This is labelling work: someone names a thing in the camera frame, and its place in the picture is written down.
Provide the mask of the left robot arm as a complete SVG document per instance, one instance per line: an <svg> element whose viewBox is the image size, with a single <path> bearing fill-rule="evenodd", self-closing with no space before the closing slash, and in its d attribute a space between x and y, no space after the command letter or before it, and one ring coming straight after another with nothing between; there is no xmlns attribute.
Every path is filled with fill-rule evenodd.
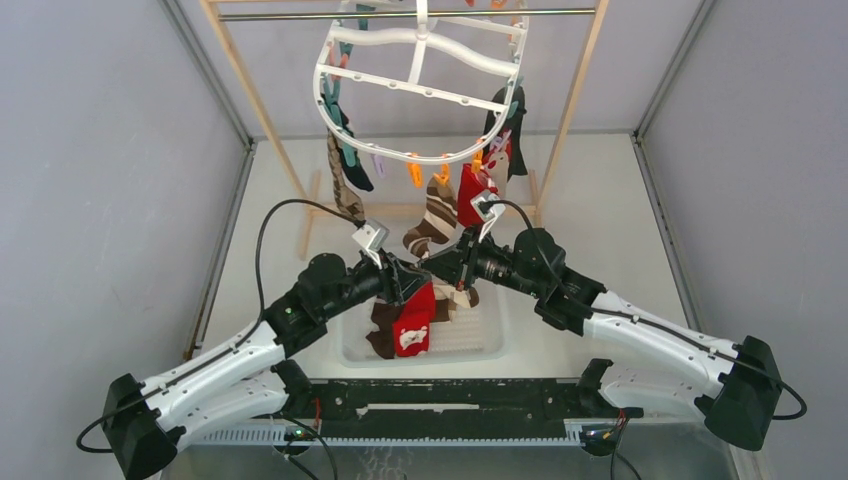
<svg viewBox="0 0 848 480"><path fill-rule="evenodd" d="M363 257L352 267L321 254L256 321L209 352L143 380L113 380L102 430L124 477L146 479L194 441L244 419L305 414L313 392L280 363L326 335L332 318L373 298L403 304L430 280L388 253L380 265Z"/></svg>

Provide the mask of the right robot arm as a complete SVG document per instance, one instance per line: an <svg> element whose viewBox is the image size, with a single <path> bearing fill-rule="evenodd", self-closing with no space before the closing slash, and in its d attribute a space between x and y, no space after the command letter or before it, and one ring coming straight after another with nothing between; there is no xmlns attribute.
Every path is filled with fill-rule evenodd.
<svg viewBox="0 0 848 480"><path fill-rule="evenodd" d="M522 231L511 247L468 228L420 265L458 289L486 280L531 296L535 313L553 328L632 348L663 366L667 386L640 387L634 372L609 359L591 361L590 381L577 391L587 414L602 416L613 407L678 410L735 447L763 448L787 389L768 343L751 335L734 342L657 318L569 268L565 258L543 228Z"/></svg>

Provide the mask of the black sock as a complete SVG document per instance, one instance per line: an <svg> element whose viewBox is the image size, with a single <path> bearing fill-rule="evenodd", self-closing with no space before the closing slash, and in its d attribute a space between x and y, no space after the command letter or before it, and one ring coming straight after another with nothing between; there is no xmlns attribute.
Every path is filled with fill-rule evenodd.
<svg viewBox="0 0 848 480"><path fill-rule="evenodd" d="M507 178L526 176L528 174L521 148L521 133L526 110L526 94L523 86L518 86L512 95L510 110L504 124L498 130L496 137L483 150L484 157L489 155L493 147L503 147L509 160Z"/></svg>

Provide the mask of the brown cream striped sock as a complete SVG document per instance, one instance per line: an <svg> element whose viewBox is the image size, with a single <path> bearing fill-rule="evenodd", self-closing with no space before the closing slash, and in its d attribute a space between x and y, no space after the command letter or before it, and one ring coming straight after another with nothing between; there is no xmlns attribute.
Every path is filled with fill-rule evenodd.
<svg viewBox="0 0 848 480"><path fill-rule="evenodd" d="M450 322L458 310L475 308L480 302L479 294L475 288L460 291L451 285L435 283L433 290L435 314L432 322L434 323Z"/></svg>

